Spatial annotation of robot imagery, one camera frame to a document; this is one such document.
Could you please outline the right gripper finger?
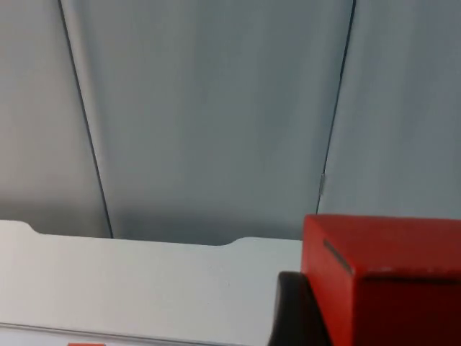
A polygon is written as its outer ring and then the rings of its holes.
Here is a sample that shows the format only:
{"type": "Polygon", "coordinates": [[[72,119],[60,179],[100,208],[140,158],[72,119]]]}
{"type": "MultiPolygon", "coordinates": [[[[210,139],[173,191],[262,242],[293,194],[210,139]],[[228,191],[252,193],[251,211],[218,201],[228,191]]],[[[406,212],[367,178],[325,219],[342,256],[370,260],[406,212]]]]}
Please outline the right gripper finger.
{"type": "Polygon", "coordinates": [[[310,283],[301,272],[278,274],[272,331],[267,344],[331,344],[310,283]]]}

